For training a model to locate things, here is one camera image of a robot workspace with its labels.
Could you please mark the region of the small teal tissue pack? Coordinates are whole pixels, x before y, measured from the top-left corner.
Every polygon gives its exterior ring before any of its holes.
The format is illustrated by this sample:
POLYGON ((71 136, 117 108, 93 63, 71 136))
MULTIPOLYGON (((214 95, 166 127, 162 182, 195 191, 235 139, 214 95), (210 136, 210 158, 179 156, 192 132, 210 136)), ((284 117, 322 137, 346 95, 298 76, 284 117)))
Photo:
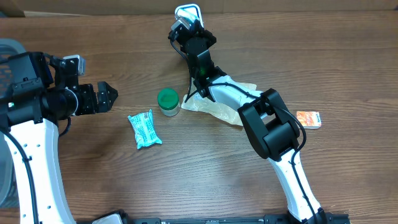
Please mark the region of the small teal tissue pack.
POLYGON ((195 20, 197 19, 197 10, 194 7, 183 7, 175 11, 177 17, 184 17, 186 19, 195 20))

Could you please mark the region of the orange snack packet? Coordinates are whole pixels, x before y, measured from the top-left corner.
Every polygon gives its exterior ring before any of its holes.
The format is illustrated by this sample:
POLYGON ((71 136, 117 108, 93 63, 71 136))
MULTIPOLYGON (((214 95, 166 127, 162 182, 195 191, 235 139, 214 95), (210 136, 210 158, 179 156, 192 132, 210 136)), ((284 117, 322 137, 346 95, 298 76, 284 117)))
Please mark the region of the orange snack packet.
POLYGON ((317 111, 297 111, 296 117, 306 129, 318 129, 322 126, 320 113, 317 111))

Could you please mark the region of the teal tissue packet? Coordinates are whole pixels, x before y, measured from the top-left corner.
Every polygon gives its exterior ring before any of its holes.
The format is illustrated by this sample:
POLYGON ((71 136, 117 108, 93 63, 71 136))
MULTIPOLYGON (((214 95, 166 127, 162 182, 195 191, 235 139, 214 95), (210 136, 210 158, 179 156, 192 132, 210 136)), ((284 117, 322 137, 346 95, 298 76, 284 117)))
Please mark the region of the teal tissue packet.
POLYGON ((155 131, 152 110, 134 116, 129 115, 127 118, 134 130, 137 149, 162 144, 162 140, 155 131))

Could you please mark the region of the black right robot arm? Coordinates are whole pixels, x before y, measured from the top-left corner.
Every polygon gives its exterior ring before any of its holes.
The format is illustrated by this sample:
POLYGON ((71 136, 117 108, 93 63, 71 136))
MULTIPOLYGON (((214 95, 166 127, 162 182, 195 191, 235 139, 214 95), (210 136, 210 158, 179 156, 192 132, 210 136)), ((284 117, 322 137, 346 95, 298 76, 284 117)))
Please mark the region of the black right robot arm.
POLYGON ((287 199, 288 222, 327 223, 300 161, 307 135, 279 93, 272 88, 265 92, 247 89, 216 67, 209 52, 216 38, 197 19, 178 18, 171 26, 169 40, 180 44, 177 52, 187 62, 195 92, 238 112, 252 148, 276 172, 287 199))

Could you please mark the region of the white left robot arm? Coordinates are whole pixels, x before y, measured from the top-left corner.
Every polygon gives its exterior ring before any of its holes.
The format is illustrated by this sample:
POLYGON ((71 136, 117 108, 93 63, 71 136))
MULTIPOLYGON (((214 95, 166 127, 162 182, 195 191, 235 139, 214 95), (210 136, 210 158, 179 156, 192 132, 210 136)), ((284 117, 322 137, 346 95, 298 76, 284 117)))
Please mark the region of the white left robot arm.
POLYGON ((79 55, 58 58, 24 52, 1 61, 1 132, 16 173, 21 223, 74 223, 58 161, 60 120, 108 112, 118 91, 106 82, 78 82, 85 72, 79 55))

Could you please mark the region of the beige plastic pouch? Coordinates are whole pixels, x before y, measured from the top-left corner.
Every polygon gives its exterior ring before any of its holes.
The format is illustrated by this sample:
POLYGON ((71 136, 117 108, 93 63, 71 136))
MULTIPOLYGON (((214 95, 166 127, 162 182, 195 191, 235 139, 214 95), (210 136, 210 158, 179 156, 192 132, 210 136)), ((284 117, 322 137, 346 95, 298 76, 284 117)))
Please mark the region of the beige plastic pouch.
POLYGON ((187 95, 183 97, 182 109, 208 113, 232 125, 243 125, 238 112, 225 104, 202 98, 199 93, 195 93, 187 102, 185 102, 186 98, 187 95))

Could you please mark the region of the green lid jar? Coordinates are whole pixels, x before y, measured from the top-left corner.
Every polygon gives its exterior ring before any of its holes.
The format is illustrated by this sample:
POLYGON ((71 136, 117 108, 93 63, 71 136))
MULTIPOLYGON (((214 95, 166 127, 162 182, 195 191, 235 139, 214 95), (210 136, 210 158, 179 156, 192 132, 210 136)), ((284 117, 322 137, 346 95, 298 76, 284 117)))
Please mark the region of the green lid jar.
POLYGON ((171 88, 164 88, 157 96, 161 112, 166 116, 175 116, 180 111, 178 93, 171 88))

